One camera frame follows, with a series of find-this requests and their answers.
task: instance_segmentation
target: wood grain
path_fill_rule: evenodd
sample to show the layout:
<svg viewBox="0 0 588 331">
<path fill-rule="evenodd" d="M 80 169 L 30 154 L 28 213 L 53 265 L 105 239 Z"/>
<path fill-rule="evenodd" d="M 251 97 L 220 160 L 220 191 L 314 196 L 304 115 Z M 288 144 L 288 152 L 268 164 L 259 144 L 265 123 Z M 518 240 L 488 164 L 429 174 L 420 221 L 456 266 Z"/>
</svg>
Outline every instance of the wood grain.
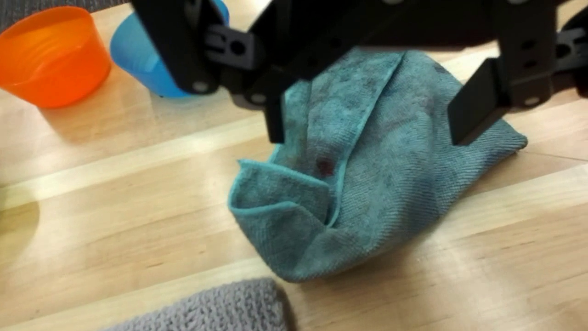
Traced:
<svg viewBox="0 0 588 331">
<path fill-rule="evenodd" d="M 267 4 L 226 2 L 240 29 Z M 94 14 L 106 44 L 130 10 Z M 431 56 L 466 81 L 496 52 Z M 345 274 L 282 282 L 299 330 L 588 330 L 587 108 L 564 91 L 508 115 L 529 146 L 438 226 Z M 226 208 L 236 160 L 271 150 L 226 92 L 161 99 L 116 67 L 59 111 L 0 92 L 0 331 L 97 331 L 272 275 Z"/>
</svg>

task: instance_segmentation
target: blue bowl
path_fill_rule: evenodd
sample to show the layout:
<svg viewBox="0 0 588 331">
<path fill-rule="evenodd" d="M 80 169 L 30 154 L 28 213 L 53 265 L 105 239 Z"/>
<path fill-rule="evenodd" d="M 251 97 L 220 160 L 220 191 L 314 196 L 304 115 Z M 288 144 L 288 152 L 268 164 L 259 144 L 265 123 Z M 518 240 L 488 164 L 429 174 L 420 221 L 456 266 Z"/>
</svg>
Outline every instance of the blue bowl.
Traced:
<svg viewBox="0 0 588 331">
<path fill-rule="evenodd" d="M 222 0 L 215 0 L 225 24 L 229 10 Z M 110 45 L 114 63 L 161 97 L 179 98 L 190 95 L 173 81 L 159 53 L 151 43 L 136 13 L 130 14 L 116 29 Z"/>
</svg>

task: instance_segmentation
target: towel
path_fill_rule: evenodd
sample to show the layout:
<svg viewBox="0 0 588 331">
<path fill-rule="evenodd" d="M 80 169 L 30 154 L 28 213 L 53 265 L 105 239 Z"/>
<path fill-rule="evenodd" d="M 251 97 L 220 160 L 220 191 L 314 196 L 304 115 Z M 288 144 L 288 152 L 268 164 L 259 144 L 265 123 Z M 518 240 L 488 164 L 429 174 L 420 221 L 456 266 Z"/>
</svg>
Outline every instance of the towel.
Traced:
<svg viewBox="0 0 588 331">
<path fill-rule="evenodd" d="M 350 51 L 285 95 L 286 142 L 239 160 L 229 209 L 288 282 L 340 273 L 405 243 L 526 137 L 499 121 L 453 146 L 460 83 L 426 54 Z"/>
<path fill-rule="evenodd" d="M 285 295 L 272 279 L 205 290 L 104 331 L 287 331 Z"/>
</svg>

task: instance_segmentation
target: orange bowl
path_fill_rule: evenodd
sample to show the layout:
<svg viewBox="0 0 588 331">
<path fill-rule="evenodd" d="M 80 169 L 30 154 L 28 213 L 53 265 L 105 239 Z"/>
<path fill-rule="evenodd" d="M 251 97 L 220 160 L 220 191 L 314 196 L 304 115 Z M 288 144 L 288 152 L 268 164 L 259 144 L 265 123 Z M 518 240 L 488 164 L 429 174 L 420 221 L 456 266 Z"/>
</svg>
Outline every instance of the orange bowl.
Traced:
<svg viewBox="0 0 588 331">
<path fill-rule="evenodd" d="M 40 108 L 83 99 L 110 69 L 92 16 L 82 8 L 47 9 L 0 34 L 0 88 Z"/>
</svg>

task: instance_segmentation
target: hole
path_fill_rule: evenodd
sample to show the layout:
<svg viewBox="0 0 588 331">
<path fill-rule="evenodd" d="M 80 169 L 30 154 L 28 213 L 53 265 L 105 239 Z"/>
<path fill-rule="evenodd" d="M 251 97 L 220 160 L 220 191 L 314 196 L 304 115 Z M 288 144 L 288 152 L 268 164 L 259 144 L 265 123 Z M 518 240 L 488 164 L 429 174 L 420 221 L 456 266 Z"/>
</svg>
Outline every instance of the hole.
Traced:
<svg viewBox="0 0 588 331">
<path fill-rule="evenodd" d="M 341 39 L 333 38 L 330 40 L 329 45 L 331 46 L 331 48 L 339 48 L 341 47 Z"/>
<path fill-rule="evenodd" d="M 522 43 L 520 47 L 522 49 L 531 49 L 531 48 L 535 47 L 535 44 L 536 44 L 535 40 L 530 39 L 530 40 L 527 40 L 524 43 Z"/>
<path fill-rule="evenodd" d="M 309 57 L 308 58 L 308 66 L 309 67 L 316 67 L 316 65 L 319 63 L 319 61 L 315 58 L 315 57 Z"/>
<path fill-rule="evenodd" d="M 245 45 L 240 41 L 233 41 L 230 43 L 230 51 L 235 55 L 243 55 L 245 53 Z"/>
<path fill-rule="evenodd" d="M 564 58 L 572 52 L 572 49 L 566 44 L 559 44 L 555 47 L 555 54 L 558 59 Z"/>
<path fill-rule="evenodd" d="M 533 59 L 528 60 L 527 62 L 524 63 L 525 68 L 533 68 L 536 65 L 537 65 L 537 61 L 535 61 Z"/>
</svg>

